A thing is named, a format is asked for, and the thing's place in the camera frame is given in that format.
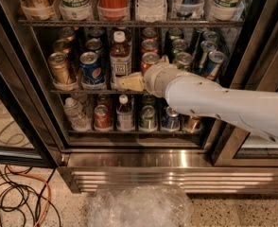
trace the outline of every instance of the power cord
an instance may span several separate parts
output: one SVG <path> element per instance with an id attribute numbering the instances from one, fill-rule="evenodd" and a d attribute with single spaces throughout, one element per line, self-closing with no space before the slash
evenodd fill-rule
<path id="1" fill-rule="evenodd" d="M 15 123 L 15 121 L 12 121 L 12 122 L 8 123 L 2 130 L 0 130 L 0 137 L 11 125 L 13 125 L 13 123 Z M 21 137 L 21 139 L 19 141 L 15 142 L 15 143 L 13 143 L 12 141 L 16 137 Z M 7 145 L 17 146 L 20 143 L 22 143 L 24 140 L 25 140 L 25 136 L 23 134 L 16 133 L 16 134 L 13 134 L 7 141 L 4 141 L 4 140 L 0 139 L 0 143 L 5 144 L 6 146 Z M 23 148 L 23 147 L 25 147 L 29 144 L 30 143 L 27 142 L 27 143 L 25 143 L 21 146 L 18 146 L 18 147 Z M 12 166 L 5 166 L 3 171 L 2 171 L 1 168 L 0 168 L 0 178 L 4 181 L 3 183 L 0 183 L 0 187 L 1 187 L 1 189 L 3 189 L 2 192 L 0 193 L 0 226 L 1 227 L 3 226 L 1 211 L 3 211 L 3 212 L 17 211 L 23 217 L 23 226 L 26 226 L 26 214 L 21 209 L 24 206 L 27 208 L 27 210 L 29 211 L 29 213 L 31 215 L 34 227 L 40 226 L 40 224 L 43 222 L 43 220 L 44 220 L 44 218 L 47 214 L 47 210 L 48 210 L 49 206 L 52 206 L 52 208 L 55 210 L 56 215 L 58 217 L 59 226 L 61 227 L 60 214 L 59 214 L 57 208 L 55 207 L 55 205 L 50 201 L 51 191 L 50 191 L 50 186 L 48 184 L 49 181 L 51 180 L 52 176 L 54 175 L 55 169 L 53 169 L 53 171 L 51 172 L 51 174 L 50 174 L 50 176 L 48 177 L 47 180 L 45 180 L 44 178 L 42 178 L 38 175 L 29 174 L 31 169 L 32 169 L 32 167 L 30 167 L 26 170 L 23 170 L 23 171 L 16 171 L 12 168 Z M 13 176 L 13 175 L 28 177 L 28 178 L 31 178 L 31 179 L 41 181 L 43 183 L 43 189 L 41 190 L 40 193 L 37 193 L 35 191 L 35 189 L 33 189 L 31 186 L 16 183 L 15 181 L 13 181 L 10 178 L 10 176 Z M 47 190 L 47 197 L 43 196 L 43 192 L 45 191 L 45 189 Z M 9 196 L 11 191 L 17 191 L 22 198 L 17 204 L 15 204 L 13 206 L 5 205 L 6 197 Z M 34 197 L 37 198 L 34 210 L 32 210 L 31 207 L 28 204 L 30 196 L 34 196 Z"/>

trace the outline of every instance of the speckled floor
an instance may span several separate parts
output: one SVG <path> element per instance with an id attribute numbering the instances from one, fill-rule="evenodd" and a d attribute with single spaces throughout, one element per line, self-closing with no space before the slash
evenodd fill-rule
<path id="1" fill-rule="evenodd" d="M 31 173 L 47 179 L 51 169 L 33 168 Z M 16 183 L 28 184 L 38 192 L 42 183 L 20 176 L 11 177 Z M 50 181 L 52 202 L 59 211 L 61 226 L 88 226 L 89 204 L 94 197 L 89 193 L 72 194 L 61 176 L 55 172 Z M 7 187 L 0 187 L 0 193 Z M 188 226 L 278 226 L 278 195 L 188 195 L 192 201 L 192 216 Z M 16 205 L 21 200 L 14 190 L 4 201 L 5 205 Z M 35 198 L 30 199 L 31 206 Z M 32 218 L 24 206 L 26 226 L 32 226 Z M 3 226 L 23 226 L 23 218 L 19 212 L 1 212 Z M 41 226 L 59 226 L 58 217 L 52 207 Z"/>

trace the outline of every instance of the refrigerator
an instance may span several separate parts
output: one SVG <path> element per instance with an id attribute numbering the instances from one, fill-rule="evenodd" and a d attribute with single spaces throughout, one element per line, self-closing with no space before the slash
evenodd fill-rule
<path id="1" fill-rule="evenodd" d="M 130 18 L 122 21 L 100 20 L 98 14 L 81 21 L 28 20 L 20 12 L 22 0 L 0 0 L 0 98 L 33 146 L 0 146 L 0 164 L 55 167 L 73 193 L 142 184 L 177 185 L 186 193 L 278 193 L 278 145 L 218 119 L 203 118 L 199 133 L 161 131 L 160 126 L 154 132 L 139 131 L 138 112 L 134 131 L 71 128 L 63 109 L 67 97 L 87 96 L 94 106 L 96 97 L 105 94 L 114 105 L 122 93 L 109 85 L 102 90 L 54 87 L 47 58 L 59 30 L 67 26 L 80 28 L 83 40 L 91 27 L 103 27 L 108 35 L 114 27 L 129 28 L 134 71 L 140 66 L 144 28 L 156 28 L 163 50 L 170 28 L 181 28 L 190 43 L 194 28 L 207 27 L 219 35 L 227 55 L 217 83 L 278 92 L 278 0 L 242 0 L 235 21 L 208 20 L 209 0 L 203 0 L 206 15 L 199 19 L 172 18 L 171 1 L 165 20 L 147 22 L 136 18 L 135 0 L 130 0 Z M 135 109 L 144 93 L 123 92 L 134 98 Z M 157 103 L 160 124 L 164 103 Z"/>

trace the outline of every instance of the metal base panel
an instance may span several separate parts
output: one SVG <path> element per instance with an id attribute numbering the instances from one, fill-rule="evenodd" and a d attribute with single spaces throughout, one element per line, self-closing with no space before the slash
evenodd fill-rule
<path id="1" fill-rule="evenodd" d="M 59 173 L 73 193 L 176 185 L 186 193 L 278 194 L 278 167 L 218 167 L 186 150 L 73 153 Z"/>

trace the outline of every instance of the orange cable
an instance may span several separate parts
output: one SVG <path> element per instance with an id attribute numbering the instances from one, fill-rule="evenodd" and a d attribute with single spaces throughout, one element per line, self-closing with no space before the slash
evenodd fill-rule
<path id="1" fill-rule="evenodd" d="M 51 201 L 51 189 L 50 189 L 50 186 L 46 182 L 46 180 L 44 178 L 40 177 L 40 176 L 33 175 L 33 174 L 26 174 L 26 173 L 23 173 L 23 172 L 17 172 L 15 170 L 13 170 L 11 166 L 8 166 L 8 169 L 9 169 L 9 171 L 11 173 L 14 173 L 14 174 L 17 174 L 17 175 L 20 175 L 20 176 L 24 176 L 24 177 L 28 177 L 28 178 L 32 178 L 32 179 L 35 179 L 35 180 L 39 180 L 39 181 L 43 182 L 44 185 L 46 186 L 46 189 L 47 189 L 46 203 L 44 204 L 43 211 L 41 212 L 38 220 L 34 224 L 34 227 L 37 227 L 40 223 L 42 223 L 43 218 L 45 217 L 46 211 L 47 211 L 47 209 L 49 207 L 49 203 Z"/>

